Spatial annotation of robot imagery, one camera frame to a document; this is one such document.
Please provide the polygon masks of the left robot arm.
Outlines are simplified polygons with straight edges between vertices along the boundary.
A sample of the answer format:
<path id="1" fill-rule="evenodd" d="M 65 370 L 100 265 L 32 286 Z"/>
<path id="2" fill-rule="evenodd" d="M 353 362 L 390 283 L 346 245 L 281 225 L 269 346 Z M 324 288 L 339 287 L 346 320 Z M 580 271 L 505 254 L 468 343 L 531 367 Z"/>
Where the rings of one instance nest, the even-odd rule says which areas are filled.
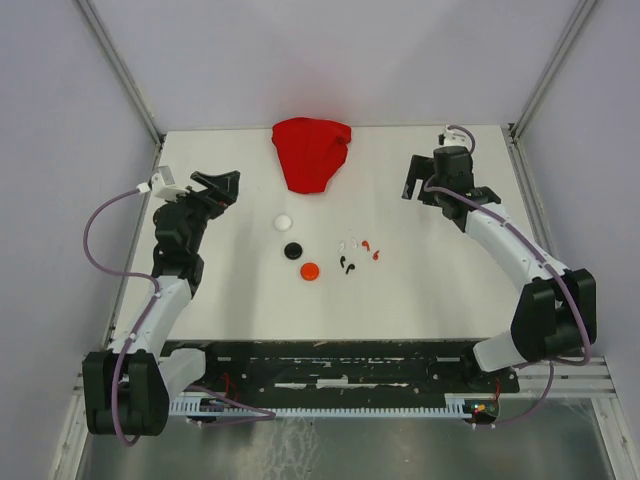
<path id="1" fill-rule="evenodd" d="M 115 435 L 127 446 L 142 436 L 159 435 L 170 405 L 192 384 L 209 390 L 221 378 L 220 364 L 197 348 L 161 352 L 178 317 L 195 296 L 204 261 L 199 248 L 207 224 L 220 217 L 239 195 L 241 174 L 195 171 L 198 189 L 178 186 L 166 166 L 128 191 L 150 194 L 162 205 L 153 215 L 156 245 L 151 286 L 136 319 L 102 351 L 82 362 L 87 427 L 94 435 Z"/>

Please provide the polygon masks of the white earbud charging case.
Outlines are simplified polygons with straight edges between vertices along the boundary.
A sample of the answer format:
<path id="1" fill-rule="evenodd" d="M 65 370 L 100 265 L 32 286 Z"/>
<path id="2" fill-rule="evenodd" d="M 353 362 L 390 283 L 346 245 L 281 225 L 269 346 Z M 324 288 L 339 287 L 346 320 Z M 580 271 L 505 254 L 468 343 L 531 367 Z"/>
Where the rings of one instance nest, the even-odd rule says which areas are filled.
<path id="1" fill-rule="evenodd" d="M 286 232 L 291 229 L 293 221 L 288 215 L 281 214 L 274 219 L 273 225 L 277 231 Z"/>

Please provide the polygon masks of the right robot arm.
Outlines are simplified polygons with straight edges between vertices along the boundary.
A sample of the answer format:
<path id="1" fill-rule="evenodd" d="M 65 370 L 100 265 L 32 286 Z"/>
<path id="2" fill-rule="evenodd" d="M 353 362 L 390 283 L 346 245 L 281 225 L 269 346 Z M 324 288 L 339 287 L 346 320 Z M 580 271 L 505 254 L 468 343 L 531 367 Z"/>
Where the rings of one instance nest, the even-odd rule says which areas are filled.
<path id="1" fill-rule="evenodd" d="M 591 358 L 597 338 L 596 281 L 586 269 L 572 270 L 527 237 L 501 198 L 474 182 L 471 152 L 444 146 L 410 161 L 402 196 L 437 207 L 461 232 L 481 245 L 509 277 L 520 296 L 509 328 L 476 343 L 458 368 L 467 389 L 481 391 L 495 371 L 540 361 L 569 364 L 582 350 Z"/>

